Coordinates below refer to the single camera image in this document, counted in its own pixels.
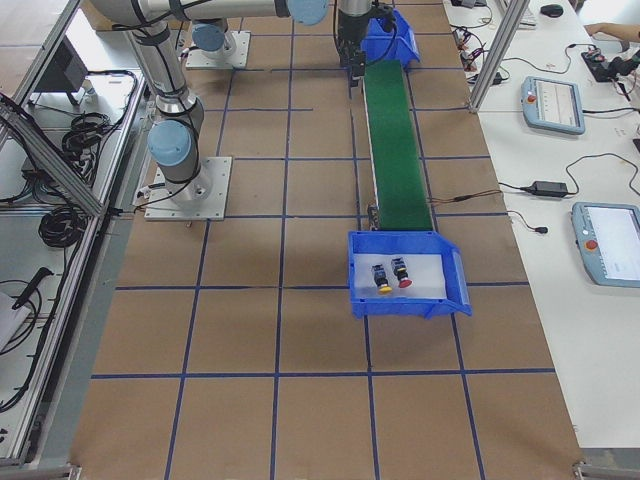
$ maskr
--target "green conveyor belt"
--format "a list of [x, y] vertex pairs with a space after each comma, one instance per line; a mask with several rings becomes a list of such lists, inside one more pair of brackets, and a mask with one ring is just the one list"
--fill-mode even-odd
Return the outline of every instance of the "green conveyor belt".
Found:
[[381, 230], [433, 230], [399, 61], [367, 68], [365, 102]]

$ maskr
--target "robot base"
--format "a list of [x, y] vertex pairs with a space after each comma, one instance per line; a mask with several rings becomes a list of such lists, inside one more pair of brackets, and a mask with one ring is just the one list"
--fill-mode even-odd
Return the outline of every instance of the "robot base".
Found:
[[251, 32], [231, 32], [236, 43], [236, 50], [230, 56], [221, 55], [219, 58], [207, 57], [202, 50], [189, 52], [187, 70], [233, 70], [247, 67], [249, 56], [249, 40]]
[[[202, 161], [213, 187], [209, 195], [203, 200], [193, 202], [174, 202], [167, 199], [146, 207], [146, 220], [223, 220], [229, 191], [229, 177], [231, 176], [231, 157], [207, 157]], [[164, 175], [157, 170], [155, 183], [164, 182]], [[168, 195], [164, 189], [152, 190], [149, 201], [162, 199]]]

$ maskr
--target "tiled table surface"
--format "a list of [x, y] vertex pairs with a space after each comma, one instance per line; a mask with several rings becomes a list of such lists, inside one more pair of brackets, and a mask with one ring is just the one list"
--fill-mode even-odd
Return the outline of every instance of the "tiled table surface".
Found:
[[[440, 4], [400, 5], [434, 197], [496, 188]], [[364, 106], [328, 18], [247, 19], [249, 70], [190, 72], [222, 223], [134, 220], [72, 461], [87, 479], [570, 479], [580, 458], [499, 196], [436, 210], [475, 314], [355, 320], [373, 202]]]

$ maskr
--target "white table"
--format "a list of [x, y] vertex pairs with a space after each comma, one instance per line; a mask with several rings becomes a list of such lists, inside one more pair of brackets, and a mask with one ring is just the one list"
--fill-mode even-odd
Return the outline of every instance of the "white table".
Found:
[[[549, 1], [531, 0], [538, 17], [536, 30], [519, 30], [507, 52], [554, 70], [567, 65], [564, 48], [590, 43], [586, 31], [565, 0], [565, 13], [557, 19], [540, 15]], [[493, 0], [494, 22], [502, 12]], [[477, 25], [488, 16], [486, 8], [472, 10], [445, 2], [451, 23]], [[472, 30], [482, 41], [495, 36], [492, 26]], [[477, 43], [471, 40], [471, 47]], [[629, 106], [611, 84], [597, 84], [579, 56], [585, 47], [569, 50], [571, 68], [565, 75], [538, 72], [519, 62], [505, 62], [510, 81], [490, 89], [480, 109], [480, 121], [500, 181], [529, 185], [534, 180], [573, 183], [564, 169], [582, 155], [617, 153], [640, 165], [632, 139], [640, 116], [587, 117], [586, 133], [572, 137], [529, 128], [522, 116], [520, 86], [528, 75], [577, 83], [583, 108], [604, 110]], [[580, 194], [572, 199], [541, 199], [506, 193], [508, 209], [521, 212], [534, 226], [547, 226], [539, 235], [514, 217], [513, 228], [558, 377], [583, 448], [640, 447], [640, 290], [596, 286], [582, 266], [575, 245], [570, 212], [576, 201], [640, 204], [627, 186], [633, 169], [614, 157], [586, 159], [572, 168]], [[640, 178], [636, 179], [640, 188]]]

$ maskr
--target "blue bin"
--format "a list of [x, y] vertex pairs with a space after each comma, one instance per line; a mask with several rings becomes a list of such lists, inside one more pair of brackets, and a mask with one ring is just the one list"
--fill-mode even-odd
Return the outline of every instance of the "blue bin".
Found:
[[[418, 45], [416, 44], [413, 30], [404, 17], [400, 15], [400, 12], [394, 10], [393, 14], [396, 17], [398, 33], [384, 59], [400, 60], [402, 67], [407, 68], [411, 60], [420, 61]], [[367, 60], [369, 62], [378, 60], [387, 48], [389, 48], [389, 42], [393, 37], [393, 32], [387, 33], [382, 29], [384, 22], [384, 19], [372, 18], [369, 20], [369, 33], [360, 45], [360, 48], [367, 52]]]
[[[356, 256], [374, 255], [439, 255], [445, 280], [446, 298], [360, 296], [356, 290]], [[392, 272], [387, 272], [391, 281]], [[462, 268], [460, 250], [449, 240], [431, 231], [349, 232], [349, 290], [353, 314], [422, 315], [426, 318], [453, 312], [472, 314], [469, 293]]]

